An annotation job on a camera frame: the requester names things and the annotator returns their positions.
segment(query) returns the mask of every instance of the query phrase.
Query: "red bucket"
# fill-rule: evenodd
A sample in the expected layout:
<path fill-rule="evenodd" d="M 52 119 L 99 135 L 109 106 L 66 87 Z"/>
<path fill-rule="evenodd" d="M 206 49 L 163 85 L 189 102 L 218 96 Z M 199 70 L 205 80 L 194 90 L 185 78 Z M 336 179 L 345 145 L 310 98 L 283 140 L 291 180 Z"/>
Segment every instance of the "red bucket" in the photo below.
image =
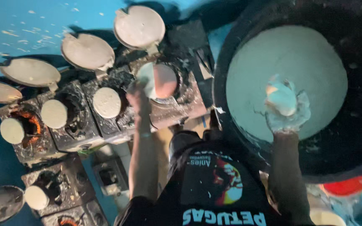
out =
<path fill-rule="evenodd" d="M 362 192 L 362 175 L 346 181 L 322 184 L 320 187 L 330 196 L 347 197 L 355 195 Z"/>

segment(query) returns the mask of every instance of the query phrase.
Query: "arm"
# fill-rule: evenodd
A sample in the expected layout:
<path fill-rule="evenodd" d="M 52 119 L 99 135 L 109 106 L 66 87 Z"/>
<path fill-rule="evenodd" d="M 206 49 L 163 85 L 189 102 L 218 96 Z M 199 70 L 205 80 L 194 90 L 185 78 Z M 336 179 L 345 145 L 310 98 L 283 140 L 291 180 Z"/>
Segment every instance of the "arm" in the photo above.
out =
<path fill-rule="evenodd" d="M 158 161 L 150 132 L 150 103 L 136 84 L 128 90 L 127 99 L 135 110 L 135 135 L 129 165 L 129 198 L 143 196 L 157 200 Z"/>
<path fill-rule="evenodd" d="M 272 92 L 279 88 L 284 90 L 284 94 Z M 294 84 L 287 80 L 281 83 L 277 77 L 269 82 L 267 94 L 266 122 L 274 135 L 269 190 L 278 203 L 279 212 L 293 225 L 313 224 L 309 217 L 310 207 L 299 165 L 297 134 L 311 117 L 308 96 L 304 91 L 296 95 Z M 294 104 L 294 109 L 291 109 L 289 103 Z"/>
<path fill-rule="evenodd" d="M 293 225 L 313 224 L 309 217 L 309 203 L 299 166 L 299 136 L 274 133 L 272 167 L 269 188 L 278 202 L 282 216 Z"/>

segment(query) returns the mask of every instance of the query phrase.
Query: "large black bowl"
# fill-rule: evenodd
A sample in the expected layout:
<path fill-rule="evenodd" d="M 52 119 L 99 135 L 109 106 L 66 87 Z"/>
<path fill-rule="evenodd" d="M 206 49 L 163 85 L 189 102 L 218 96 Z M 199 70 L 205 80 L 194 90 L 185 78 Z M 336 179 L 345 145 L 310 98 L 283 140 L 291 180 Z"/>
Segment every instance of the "large black bowl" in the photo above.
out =
<path fill-rule="evenodd" d="M 362 174 L 362 0 L 258 0 L 247 7 L 229 32 L 219 54 L 213 98 L 229 141 L 247 149 L 251 162 L 269 171 L 272 146 L 239 128 L 227 105 L 229 64 L 239 46 L 259 32 L 282 25 L 302 25 L 320 32 L 341 57 L 348 92 L 335 119 L 299 143 L 300 167 L 307 182 L 341 181 Z"/>

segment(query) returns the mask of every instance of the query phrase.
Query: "person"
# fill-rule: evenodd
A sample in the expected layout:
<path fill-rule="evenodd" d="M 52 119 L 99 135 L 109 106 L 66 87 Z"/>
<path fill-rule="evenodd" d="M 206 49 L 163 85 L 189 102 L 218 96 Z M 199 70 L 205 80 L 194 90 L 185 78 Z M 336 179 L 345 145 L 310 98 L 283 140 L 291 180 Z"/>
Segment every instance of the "person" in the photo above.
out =
<path fill-rule="evenodd" d="M 219 130 L 174 134 L 170 145 L 168 184 L 158 198 L 158 160 L 150 133 L 151 107 L 143 85 L 135 84 L 127 99 L 135 110 L 136 133 L 129 167 L 129 198 L 115 226 L 143 225 L 313 225 L 299 167 L 297 131 L 307 120 L 306 94 L 297 96 L 297 118 L 267 113 L 274 134 L 269 190 L 278 211 L 268 202 L 259 171 L 246 151 L 224 141 Z"/>

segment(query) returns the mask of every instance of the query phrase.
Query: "stove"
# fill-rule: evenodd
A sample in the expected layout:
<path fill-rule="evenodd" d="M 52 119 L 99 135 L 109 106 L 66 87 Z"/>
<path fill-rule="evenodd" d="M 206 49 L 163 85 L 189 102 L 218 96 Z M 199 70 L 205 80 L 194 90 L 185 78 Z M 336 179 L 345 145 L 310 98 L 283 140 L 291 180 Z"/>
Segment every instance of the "stove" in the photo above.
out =
<path fill-rule="evenodd" d="M 108 226 L 97 200 L 43 217 L 44 226 Z"/>
<path fill-rule="evenodd" d="M 23 124 L 25 137 L 21 144 L 12 144 L 21 163 L 33 164 L 59 158 L 65 155 L 55 147 L 48 127 L 40 117 L 36 98 L 5 105 L 0 108 L 0 119 L 15 118 Z"/>
<path fill-rule="evenodd" d="M 134 80 L 135 77 L 126 68 L 120 68 L 112 70 L 109 74 L 100 75 L 96 79 L 82 85 L 101 135 L 106 142 L 127 141 L 130 139 L 130 135 L 134 133 L 134 111 L 125 96 L 126 90 Z M 114 118 L 107 119 L 102 117 L 93 107 L 93 96 L 102 87 L 115 90 L 121 99 L 120 113 Z"/>
<path fill-rule="evenodd" d="M 38 211 L 40 216 L 58 213 L 85 204 L 95 192 L 77 154 L 68 154 L 55 165 L 22 176 L 26 187 L 44 185 L 53 203 Z"/>
<path fill-rule="evenodd" d="M 37 96 L 40 106 L 51 99 L 62 102 L 68 109 L 67 124 L 59 129 L 49 128 L 58 150 L 76 152 L 104 143 L 78 80 L 65 85 L 57 92 Z"/>

